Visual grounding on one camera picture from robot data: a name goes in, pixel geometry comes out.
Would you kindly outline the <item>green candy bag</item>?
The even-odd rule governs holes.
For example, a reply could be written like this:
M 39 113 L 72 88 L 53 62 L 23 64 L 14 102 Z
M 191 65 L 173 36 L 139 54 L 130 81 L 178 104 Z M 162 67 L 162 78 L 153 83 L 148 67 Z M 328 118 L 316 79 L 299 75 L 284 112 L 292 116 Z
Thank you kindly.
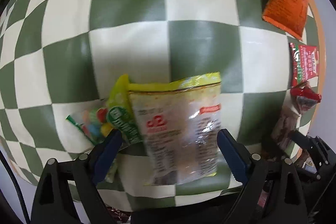
M 129 99 L 129 76 L 118 78 L 109 98 L 95 107 L 76 112 L 66 120 L 76 127 L 93 145 L 102 143 L 113 129 L 122 134 L 121 149 L 141 143 L 142 136 L 136 125 Z

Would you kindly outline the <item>yellow clear snack bag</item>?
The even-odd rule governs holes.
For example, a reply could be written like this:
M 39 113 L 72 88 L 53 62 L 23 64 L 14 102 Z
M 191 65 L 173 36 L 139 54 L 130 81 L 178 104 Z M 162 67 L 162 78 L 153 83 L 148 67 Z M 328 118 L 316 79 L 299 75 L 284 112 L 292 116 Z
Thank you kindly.
M 220 94 L 218 72 L 168 84 L 129 85 L 135 121 L 153 165 L 150 184 L 184 184 L 216 173 Z

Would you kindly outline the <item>green white checkered blanket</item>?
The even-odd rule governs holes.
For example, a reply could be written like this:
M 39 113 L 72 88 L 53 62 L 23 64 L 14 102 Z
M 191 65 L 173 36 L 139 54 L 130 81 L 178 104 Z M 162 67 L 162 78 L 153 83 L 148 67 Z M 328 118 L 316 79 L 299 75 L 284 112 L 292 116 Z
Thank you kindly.
M 1 144 L 36 186 L 49 158 L 91 148 L 67 116 L 120 77 L 170 82 L 219 72 L 222 124 L 260 149 L 289 101 L 294 38 L 264 22 L 267 0 L 9 0 L 1 3 Z

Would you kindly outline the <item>red green snack bag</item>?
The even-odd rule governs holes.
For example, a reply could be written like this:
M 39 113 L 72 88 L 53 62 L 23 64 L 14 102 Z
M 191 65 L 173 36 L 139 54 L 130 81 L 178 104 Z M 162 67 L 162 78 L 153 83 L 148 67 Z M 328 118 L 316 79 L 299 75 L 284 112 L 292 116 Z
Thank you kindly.
M 289 43 L 289 49 L 292 64 L 292 87 L 319 75 L 319 51 L 316 46 Z

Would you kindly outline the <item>red snack packet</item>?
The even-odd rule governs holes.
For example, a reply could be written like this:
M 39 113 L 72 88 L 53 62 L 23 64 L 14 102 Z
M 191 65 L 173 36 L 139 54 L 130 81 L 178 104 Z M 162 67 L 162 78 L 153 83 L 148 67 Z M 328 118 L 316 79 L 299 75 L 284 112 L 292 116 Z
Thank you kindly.
M 289 147 L 291 139 L 290 132 L 296 130 L 298 119 L 322 100 L 321 94 L 316 93 L 310 86 L 309 81 L 305 81 L 289 91 L 289 102 L 286 103 L 280 112 L 273 131 L 270 135 L 277 147 L 284 151 Z

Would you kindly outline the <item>orange snack bag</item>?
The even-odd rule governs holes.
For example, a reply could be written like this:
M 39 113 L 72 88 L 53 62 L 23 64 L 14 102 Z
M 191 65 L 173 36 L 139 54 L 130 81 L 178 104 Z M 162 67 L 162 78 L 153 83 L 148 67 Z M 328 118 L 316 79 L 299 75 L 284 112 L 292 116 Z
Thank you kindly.
M 268 0 L 262 19 L 302 40 L 309 0 Z

